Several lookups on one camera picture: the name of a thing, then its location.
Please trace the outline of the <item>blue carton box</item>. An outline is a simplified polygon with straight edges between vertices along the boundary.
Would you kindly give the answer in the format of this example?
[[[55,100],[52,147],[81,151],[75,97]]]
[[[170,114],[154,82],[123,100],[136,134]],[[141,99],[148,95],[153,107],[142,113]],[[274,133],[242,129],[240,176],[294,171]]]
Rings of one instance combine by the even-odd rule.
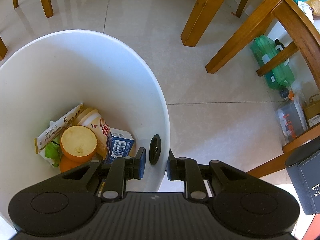
[[[134,145],[132,135],[124,130],[110,128],[107,137],[107,157],[105,164],[111,164],[115,159],[127,157]]]

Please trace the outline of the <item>orange half cut fruit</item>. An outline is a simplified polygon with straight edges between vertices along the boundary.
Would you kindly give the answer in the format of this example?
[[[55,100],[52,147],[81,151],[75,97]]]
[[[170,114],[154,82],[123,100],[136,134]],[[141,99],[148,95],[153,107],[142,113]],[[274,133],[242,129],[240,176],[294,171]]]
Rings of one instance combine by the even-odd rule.
[[[60,147],[69,160],[76,163],[90,161],[98,145],[94,132],[85,126],[71,126],[60,136]]]

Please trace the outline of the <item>milk tea paper cup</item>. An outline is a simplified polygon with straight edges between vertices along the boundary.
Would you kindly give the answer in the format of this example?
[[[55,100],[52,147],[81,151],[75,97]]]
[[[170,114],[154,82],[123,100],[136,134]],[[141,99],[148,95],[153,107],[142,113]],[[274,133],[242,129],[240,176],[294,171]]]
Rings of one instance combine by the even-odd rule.
[[[107,139],[110,128],[97,109],[88,107],[73,121],[73,125],[89,128],[97,137],[97,154],[106,160],[108,154]]]

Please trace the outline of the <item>green white snack wrapper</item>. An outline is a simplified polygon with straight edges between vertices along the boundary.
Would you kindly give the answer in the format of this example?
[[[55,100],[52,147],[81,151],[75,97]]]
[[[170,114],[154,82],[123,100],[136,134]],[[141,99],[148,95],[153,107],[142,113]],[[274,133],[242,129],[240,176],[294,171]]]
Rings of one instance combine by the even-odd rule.
[[[55,168],[60,166],[62,155],[59,134],[40,151],[40,156]]]

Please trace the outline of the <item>long gold white wrapper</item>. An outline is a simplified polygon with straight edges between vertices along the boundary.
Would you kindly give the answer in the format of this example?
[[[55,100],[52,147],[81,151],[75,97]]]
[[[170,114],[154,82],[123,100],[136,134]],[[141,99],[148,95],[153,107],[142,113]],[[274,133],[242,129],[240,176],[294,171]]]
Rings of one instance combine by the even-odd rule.
[[[56,122],[50,125],[44,132],[35,138],[35,152],[39,154],[49,142],[55,139],[63,129],[71,126],[73,121],[80,115],[84,109],[84,103],[80,103],[68,113],[59,118]]]

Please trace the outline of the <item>white plastic trash bin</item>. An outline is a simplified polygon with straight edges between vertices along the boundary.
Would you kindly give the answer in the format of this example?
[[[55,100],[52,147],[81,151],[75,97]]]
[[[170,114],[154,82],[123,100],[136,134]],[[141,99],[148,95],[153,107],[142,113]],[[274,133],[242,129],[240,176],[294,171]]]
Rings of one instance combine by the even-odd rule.
[[[68,30],[38,38],[1,66],[1,217],[22,189],[58,170],[35,152],[34,140],[51,121],[77,105],[95,108],[106,123],[130,132],[135,147],[161,139],[155,165],[128,191],[157,191],[170,146],[170,122],[161,87],[146,62],[120,40],[89,30]]]

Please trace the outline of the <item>black round bin magnet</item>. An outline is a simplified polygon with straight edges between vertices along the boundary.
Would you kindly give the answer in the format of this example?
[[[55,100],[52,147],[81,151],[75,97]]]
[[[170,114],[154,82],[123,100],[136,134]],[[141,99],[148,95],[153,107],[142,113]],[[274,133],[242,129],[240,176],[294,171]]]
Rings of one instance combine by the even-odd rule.
[[[154,135],[149,147],[149,162],[151,165],[156,165],[161,154],[161,139],[158,134]]]

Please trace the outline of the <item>clear plastic storage box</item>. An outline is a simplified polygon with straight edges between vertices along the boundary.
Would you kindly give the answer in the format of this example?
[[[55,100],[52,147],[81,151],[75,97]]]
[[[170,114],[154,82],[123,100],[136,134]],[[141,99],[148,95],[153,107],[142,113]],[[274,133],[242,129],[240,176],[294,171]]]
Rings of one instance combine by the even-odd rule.
[[[297,91],[291,99],[287,99],[276,110],[286,144],[308,129],[303,106],[305,106],[305,97],[301,91]]]

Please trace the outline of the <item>dark leather box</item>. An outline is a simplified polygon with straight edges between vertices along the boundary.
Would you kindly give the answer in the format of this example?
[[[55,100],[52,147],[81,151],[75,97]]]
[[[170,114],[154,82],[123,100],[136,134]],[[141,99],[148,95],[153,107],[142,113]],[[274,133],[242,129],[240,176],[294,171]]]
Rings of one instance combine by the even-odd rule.
[[[306,215],[319,214],[319,137],[295,149],[285,161],[286,171]]]

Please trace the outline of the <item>brown cardboard carton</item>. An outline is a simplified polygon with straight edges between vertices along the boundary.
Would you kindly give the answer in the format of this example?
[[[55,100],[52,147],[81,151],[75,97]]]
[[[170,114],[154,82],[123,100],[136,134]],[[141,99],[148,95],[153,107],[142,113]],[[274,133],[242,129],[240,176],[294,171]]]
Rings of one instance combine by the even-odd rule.
[[[309,102],[303,107],[304,115],[311,128],[320,122],[320,99],[319,94],[315,94],[309,98]]]

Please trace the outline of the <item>wooden dining table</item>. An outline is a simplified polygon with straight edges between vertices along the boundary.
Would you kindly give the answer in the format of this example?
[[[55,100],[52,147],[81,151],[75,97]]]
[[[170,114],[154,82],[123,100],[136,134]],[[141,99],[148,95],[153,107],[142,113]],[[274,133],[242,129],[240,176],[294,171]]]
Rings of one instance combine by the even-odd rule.
[[[181,33],[183,45],[194,47],[220,9],[224,0],[197,0]],[[225,45],[207,63],[206,71],[213,74],[253,40],[263,34],[271,24],[273,9],[281,0],[264,0],[233,34]]]

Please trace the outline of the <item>wooden chair right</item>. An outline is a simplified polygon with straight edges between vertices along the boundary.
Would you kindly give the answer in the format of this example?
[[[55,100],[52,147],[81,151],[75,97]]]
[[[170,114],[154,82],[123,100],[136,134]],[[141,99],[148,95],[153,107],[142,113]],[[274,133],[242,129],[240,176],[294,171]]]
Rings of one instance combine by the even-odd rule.
[[[257,74],[262,76],[285,59],[293,57],[293,70],[298,75],[297,81],[293,83],[294,90],[301,88],[305,95],[315,93],[319,89],[319,17],[312,23],[293,0],[281,0],[273,9],[272,15],[281,23],[292,42],[258,69]],[[283,170],[285,160],[293,150],[317,137],[319,124],[284,145],[282,155],[251,169],[248,173],[261,178]]]

